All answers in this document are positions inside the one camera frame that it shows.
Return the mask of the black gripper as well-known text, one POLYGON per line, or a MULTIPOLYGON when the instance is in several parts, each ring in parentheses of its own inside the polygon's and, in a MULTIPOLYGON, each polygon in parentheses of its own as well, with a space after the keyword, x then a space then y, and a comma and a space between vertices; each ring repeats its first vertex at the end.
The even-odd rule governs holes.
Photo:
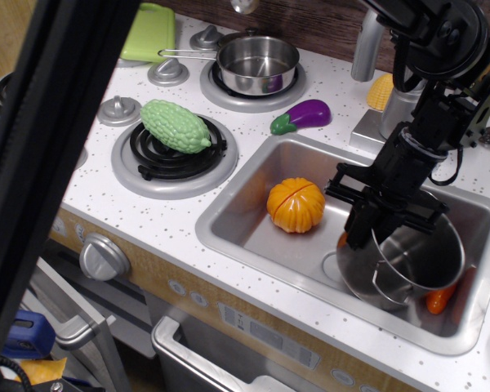
POLYGON ((339 163, 325 193, 352 205, 345 223, 350 248, 371 239, 380 244, 402 225, 432 233, 448 208, 421 187, 448 151, 445 131, 398 126, 370 166, 339 163))

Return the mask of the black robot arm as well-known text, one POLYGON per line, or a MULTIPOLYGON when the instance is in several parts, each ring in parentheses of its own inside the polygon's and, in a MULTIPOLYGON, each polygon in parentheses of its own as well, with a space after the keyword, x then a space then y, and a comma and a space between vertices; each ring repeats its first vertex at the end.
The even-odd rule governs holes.
POLYGON ((370 1, 392 33, 394 85, 425 83, 368 167, 341 163, 326 193, 351 205, 346 241, 358 250, 398 227, 431 233, 447 206, 422 186, 450 151, 475 147, 490 117, 490 34, 472 1, 370 1))

